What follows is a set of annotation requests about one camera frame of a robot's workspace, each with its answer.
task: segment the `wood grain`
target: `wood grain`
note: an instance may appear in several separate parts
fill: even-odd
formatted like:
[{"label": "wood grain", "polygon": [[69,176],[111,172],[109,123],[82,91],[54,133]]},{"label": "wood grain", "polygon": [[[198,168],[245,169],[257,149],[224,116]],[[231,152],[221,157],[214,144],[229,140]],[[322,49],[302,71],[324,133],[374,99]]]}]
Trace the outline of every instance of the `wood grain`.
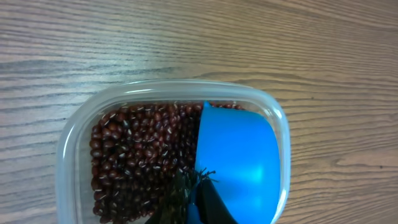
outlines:
[{"label": "wood grain", "polygon": [[57,222],[55,146],[90,96],[200,78],[267,91],[287,113],[279,223],[396,223],[397,62],[393,0],[3,0],[0,222]]}]

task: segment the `container rim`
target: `container rim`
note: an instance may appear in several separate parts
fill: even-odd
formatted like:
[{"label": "container rim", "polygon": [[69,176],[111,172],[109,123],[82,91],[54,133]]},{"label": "container rim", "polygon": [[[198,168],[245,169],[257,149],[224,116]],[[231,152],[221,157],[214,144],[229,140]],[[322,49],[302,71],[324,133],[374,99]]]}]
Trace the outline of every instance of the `container rim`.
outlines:
[{"label": "container rim", "polygon": [[[166,88],[166,85],[173,85],[173,88]],[[163,89],[163,91],[217,91],[222,93],[236,92],[236,95],[244,95],[247,100],[251,103],[257,104],[258,102],[263,105],[267,105],[272,112],[278,117],[278,125],[280,127],[281,134],[281,146],[280,160],[283,169],[281,169],[281,185],[280,185],[280,197],[277,205],[275,216],[271,223],[275,223],[281,216],[282,211],[287,202],[290,188],[290,132],[287,118],[278,102],[271,97],[269,94],[257,90],[250,86],[217,82],[217,81],[206,81],[206,80],[192,80],[192,79],[161,79],[161,80],[145,80],[138,82],[130,82],[122,85],[112,86],[103,91],[98,92],[91,98],[86,100],[69,118],[67,121],[60,139],[57,145],[56,152],[56,169],[55,169],[55,193],[57,200],[57,218],[62,224],[74,224],[78,223],[77,220],[77,206],[76,206],[76,189],[75,189],[75,144],[80,132],[81,122],[84,121],[93,112],[93,108],[96,106],[112,102],[112,99],[119,96],[132,96],[142,95],[151,91],[157,91]]]}]

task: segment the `clear plastic container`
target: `clear plastic container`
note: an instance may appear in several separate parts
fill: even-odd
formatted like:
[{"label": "clear plastic container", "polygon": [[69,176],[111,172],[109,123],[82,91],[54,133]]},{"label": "clear plastic container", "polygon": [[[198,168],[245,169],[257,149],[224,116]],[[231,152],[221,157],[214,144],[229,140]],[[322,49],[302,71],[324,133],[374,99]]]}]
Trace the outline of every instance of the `clear plastic container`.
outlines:
[{"label": "clear plastic container", "polygon": [[126,103],[156,101],[236,101],[262,114],[271,124],[280,155],[280,198],[273,223],[280,217],[289,194],[290,134],[286,116],[273,97],[248,86],[201,80],[154,80],[108,88],[87,100],[65,125],[57,147],[55,190],[60,224],[99,223],[94,216],[91,189],[91,128],[104,113]]}]

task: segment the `wooden surface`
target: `wooden surface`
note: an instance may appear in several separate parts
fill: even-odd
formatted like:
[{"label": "wooden surface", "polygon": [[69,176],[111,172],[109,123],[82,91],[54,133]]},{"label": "wooden surface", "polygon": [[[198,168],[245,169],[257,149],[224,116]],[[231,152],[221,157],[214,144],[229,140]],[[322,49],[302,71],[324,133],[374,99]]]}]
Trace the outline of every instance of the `wooden surface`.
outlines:
[{"label": "wooden surface", "polygon": [[57,222],[55,146],[90,96],[200,78],[287,113],[279,223],[397,223],[397,62],[394,0],[2,0],[0,222]]}]

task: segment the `blue plastic scoop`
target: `blue plastic scoop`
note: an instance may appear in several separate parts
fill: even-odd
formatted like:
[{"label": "blue plastic scoop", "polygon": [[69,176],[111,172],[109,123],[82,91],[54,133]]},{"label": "blue plastic scoop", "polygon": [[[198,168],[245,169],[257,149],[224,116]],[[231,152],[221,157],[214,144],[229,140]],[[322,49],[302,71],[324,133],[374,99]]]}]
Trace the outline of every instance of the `blue plastic scoop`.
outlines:
[{"label": "blue plastic scoop", "polygon": [[280,194],[277,140],[257,113],[211,107],[201,115],[195,170],[216,174],[214,186],[238,223],[270,223]]}]

